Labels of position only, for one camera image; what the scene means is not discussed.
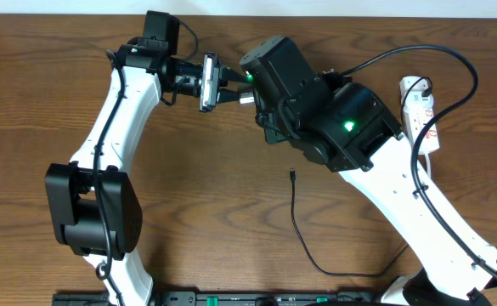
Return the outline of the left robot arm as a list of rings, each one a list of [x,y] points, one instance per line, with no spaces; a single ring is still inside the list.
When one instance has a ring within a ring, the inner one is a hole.
[[[202,63],[177,56],[185,24],[164,12],[148,11],[142,36],[107,51],[110,88],[93,128],[66,164],[45,175],[56,241],[82,256],[108,291],[109,305],[148,305],[154,281],[137,245],[143,212],[129,174],[144,126],[158,104],[173,106],[178,95],[197,98],[202,112],[239,99],[229,82],[249,76],[207,53]]]

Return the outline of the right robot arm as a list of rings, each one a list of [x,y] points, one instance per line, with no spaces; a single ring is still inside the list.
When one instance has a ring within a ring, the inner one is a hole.
[[[396,116],[351,71],[315,72],[296,44],[276,36],[240,60],[257,124],[328,167],[371,200],[404,238],[421,269],[396,279],[379,305],[484,305],[497,287],[497,247],[464,219],[418,161]]]

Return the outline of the Samsung Galaxy smartphone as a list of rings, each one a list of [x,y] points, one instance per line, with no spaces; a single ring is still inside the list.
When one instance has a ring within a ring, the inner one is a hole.
[[[247,83],[241,83],[238,87],[239,104],[250,105],[255,102],[253,87]]]

